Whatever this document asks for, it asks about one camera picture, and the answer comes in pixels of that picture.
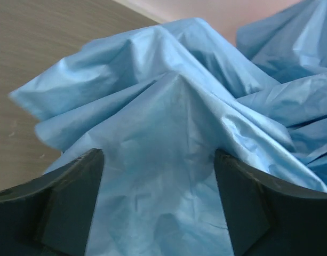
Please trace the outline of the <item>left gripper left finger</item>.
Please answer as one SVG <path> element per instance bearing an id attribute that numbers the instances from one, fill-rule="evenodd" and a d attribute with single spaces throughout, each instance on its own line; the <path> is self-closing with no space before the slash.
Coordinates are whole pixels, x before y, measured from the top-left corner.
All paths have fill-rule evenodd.
<path id="1" fill-rule="evenodd" d="M 0 255 L 84 255 L 103 165 L 102 150 L 93 148 L 0 191 Z"/>

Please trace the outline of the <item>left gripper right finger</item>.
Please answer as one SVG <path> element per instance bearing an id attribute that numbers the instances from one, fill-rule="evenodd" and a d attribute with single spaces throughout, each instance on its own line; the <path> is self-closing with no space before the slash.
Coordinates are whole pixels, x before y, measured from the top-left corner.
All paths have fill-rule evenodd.
<path id="1" fill-rule="evenodd" d="M 214 170 L 235 255 L 327 255 L 327 193 L 217 150 Z"/>

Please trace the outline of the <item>light blue folding umbrella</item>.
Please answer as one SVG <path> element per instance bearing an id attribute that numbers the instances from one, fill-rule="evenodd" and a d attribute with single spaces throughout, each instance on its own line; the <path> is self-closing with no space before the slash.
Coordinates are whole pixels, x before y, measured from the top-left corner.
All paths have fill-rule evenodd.
<path id="1" fill-rule="evenodd" d="M 103 150 L 87 255 L 232 255 L 216 149 L 327 192 L 327 1 L 235 45 L 199 18 L 96 39 L 10 98 L 61 151 L 50 170 Z"/>

